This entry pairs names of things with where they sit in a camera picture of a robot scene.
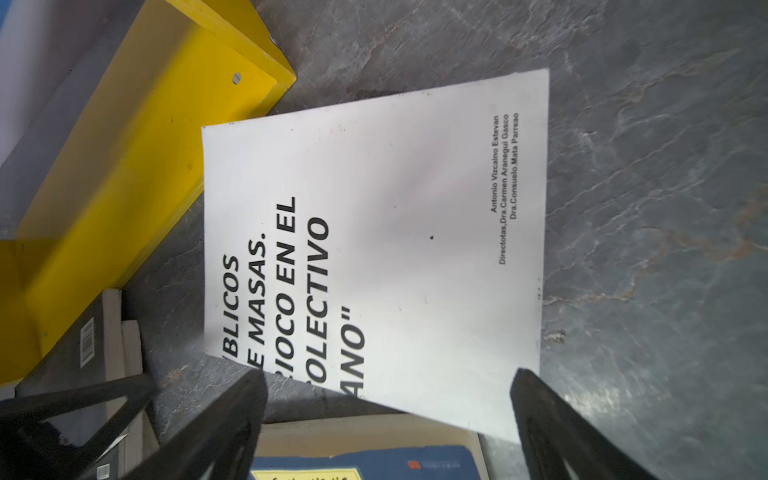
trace white label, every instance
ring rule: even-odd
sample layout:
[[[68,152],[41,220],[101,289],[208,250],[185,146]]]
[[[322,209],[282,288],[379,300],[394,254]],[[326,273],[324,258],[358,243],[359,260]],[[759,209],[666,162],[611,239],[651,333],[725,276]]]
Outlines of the white label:
[[[109,478],[109,464],[96,467],[96,480],[107,480]]]
[[[94,317],[91,317],[80,329],[80,368],[94,358],[94,351]]]
[[[540,70],[205,127],[206,352],[516,440],[548,91]]]

